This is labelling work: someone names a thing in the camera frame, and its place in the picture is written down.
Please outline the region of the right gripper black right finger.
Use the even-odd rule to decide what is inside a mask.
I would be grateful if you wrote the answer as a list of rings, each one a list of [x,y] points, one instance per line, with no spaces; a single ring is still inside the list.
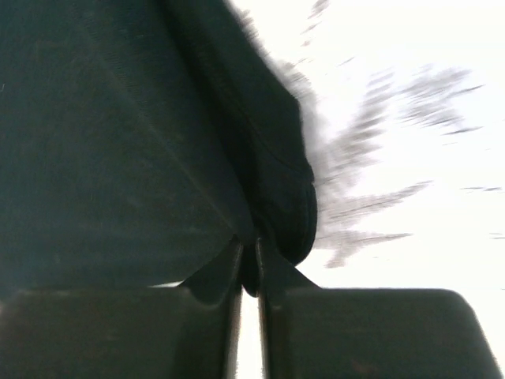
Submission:
[[[256,242],[269,378],[498,378],[469,304],[438,289],[326,289]]]

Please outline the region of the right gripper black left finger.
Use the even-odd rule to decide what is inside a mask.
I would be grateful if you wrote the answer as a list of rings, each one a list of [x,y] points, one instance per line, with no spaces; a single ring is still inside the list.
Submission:
[[[231,378],[242,246],[176,287],[40,289],[1,313],[4,378]]]

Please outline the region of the black t shirt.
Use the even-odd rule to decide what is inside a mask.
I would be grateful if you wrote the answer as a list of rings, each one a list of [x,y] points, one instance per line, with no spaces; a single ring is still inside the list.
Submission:
[[[181,281],[264,221],[309,254],[301,112],[223,1],[1,4],[1,296]]]

